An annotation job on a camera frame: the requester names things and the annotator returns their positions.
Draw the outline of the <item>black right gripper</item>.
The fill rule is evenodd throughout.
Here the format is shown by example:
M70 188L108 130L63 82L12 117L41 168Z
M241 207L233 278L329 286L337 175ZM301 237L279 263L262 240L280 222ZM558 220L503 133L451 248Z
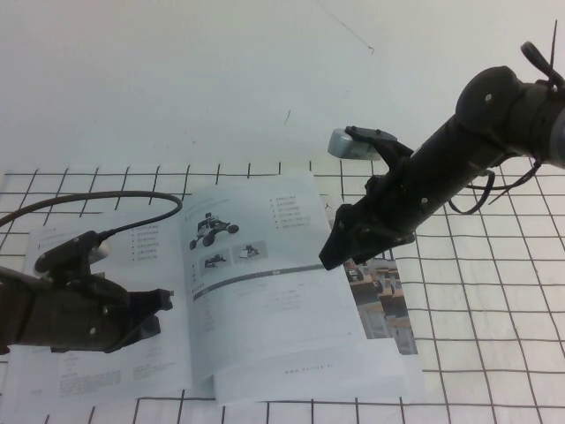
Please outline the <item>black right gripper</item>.
M382 156L388 172L365 184L365 196L340 206L320 251L326 270L351 257L373 257L409 244L415 229L436 209L436 154L392 153Z

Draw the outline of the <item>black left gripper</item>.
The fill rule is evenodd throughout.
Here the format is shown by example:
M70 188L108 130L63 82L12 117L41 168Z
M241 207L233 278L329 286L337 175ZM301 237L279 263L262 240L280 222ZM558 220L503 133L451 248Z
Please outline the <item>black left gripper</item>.
M116 352L161 334L157 316L172 307L174 292L128 292L110 280L89 276L37 296L37 344L55 351ZM128 331L129 311L145 319Z

